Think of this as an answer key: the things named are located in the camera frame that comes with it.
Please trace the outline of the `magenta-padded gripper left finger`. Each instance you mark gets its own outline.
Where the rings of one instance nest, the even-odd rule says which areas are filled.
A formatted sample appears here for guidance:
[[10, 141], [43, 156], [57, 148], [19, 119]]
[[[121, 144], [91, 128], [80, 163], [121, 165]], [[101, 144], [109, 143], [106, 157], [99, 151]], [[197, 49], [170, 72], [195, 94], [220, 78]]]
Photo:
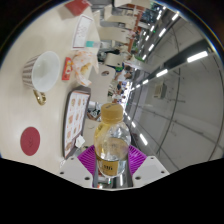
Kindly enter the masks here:
[[94, 146], [81, 151], [77, 149], [59, 170], [59, 176], [84, 188], [96, 185], [96, 156]]

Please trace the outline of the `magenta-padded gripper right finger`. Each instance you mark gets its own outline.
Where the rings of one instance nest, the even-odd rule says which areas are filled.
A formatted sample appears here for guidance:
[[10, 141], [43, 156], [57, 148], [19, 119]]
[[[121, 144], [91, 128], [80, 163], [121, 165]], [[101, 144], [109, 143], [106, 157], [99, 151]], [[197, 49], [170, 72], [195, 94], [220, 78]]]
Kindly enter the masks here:
[[134, 146], [129, 147], [128, 166], [134, 188], [143, 187], [169, 175], [155, 156], [146, 156]]

